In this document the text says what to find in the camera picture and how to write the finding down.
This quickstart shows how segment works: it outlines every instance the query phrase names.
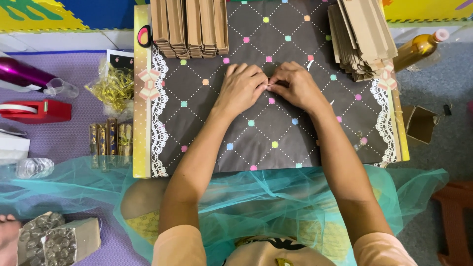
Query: pink bow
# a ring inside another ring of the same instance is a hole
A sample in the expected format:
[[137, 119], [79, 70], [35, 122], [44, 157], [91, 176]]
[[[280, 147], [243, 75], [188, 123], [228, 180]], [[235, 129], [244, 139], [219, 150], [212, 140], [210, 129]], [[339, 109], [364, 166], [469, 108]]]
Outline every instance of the pink bow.
[[394, 69], [394, 65], [392, 62], [388, 62], [387, 65], [384, 67], [384, 72], [381, 74], [381, 78], [378, 82], [378, 88], [383, 90], [393, 90], [397, 88], [397, 82], [395, 79], [391, 78], [391, 72]]
[[144, 88], [140, 91], [139, 96], [145, 100], [154, 100], [161, 96], [158, 89], [154, 86], [156, 80], [161, 73], [157, 70], [143, 70], [138, 77], [145, 82]]

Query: red tape dispenser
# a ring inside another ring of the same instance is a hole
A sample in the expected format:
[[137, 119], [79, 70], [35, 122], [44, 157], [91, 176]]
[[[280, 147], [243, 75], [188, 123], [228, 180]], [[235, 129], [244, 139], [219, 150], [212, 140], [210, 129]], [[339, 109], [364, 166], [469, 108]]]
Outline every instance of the red tape dispenser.
[[45, 99], [35, 101], [11, 101], [0, 104], [1, 117], [24, 124], [45, 124], [70, 120], [72, 106], [67, 103]]

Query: pink t-shirt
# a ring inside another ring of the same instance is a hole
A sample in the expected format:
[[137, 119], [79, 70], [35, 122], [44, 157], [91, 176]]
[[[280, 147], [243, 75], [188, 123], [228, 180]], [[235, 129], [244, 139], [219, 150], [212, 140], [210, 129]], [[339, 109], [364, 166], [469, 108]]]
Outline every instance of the pink t-shirt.
[[[417, 266], [396, 237], [371, 233], [360, 237], [353, 246], [359, 266]], [[152, 266], [205, 266], [205, 250], [200, 231], [191, 225], [179, 225], [160, 234], [155, 245]], [[239, 246], [226, 259], [225, 266], [335, 266], [315, 249], [292, 239], [256, 237]]]

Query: foot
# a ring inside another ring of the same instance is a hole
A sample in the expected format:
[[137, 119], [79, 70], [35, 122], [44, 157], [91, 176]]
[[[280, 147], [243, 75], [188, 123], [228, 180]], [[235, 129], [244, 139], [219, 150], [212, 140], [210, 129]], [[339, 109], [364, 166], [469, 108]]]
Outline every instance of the foot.
[[0, 214], [0, 266], [17, 264], [18, 234], [21, 223], [11, 214]]

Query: lap desk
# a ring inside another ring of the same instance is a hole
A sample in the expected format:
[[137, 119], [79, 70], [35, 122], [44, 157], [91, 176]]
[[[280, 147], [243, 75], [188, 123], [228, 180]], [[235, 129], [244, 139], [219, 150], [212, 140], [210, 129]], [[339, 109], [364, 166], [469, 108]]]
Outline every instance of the lap desk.
[[[227, 2], [229, 53], [213, 59], [163, 58], [135, 44], [133, 176], [170, 176], [202, 127], [232, 63], [260, 66], [271, 76], [284, 61], [309, 69], [363, 163], [408, 160], [397, 90], [378, 80], [354, 82], [335, 63], [327, 9], [336, 1]], [[135, 35], [150, 23], [149, 5], [135, 6]], [[156, 75], [146, 72], [156, 70]], [[151, 80], [159, 97], [139, 96]], [[265, 91], [229, 127], [214, 172], [320, 166], [308, 115]]]

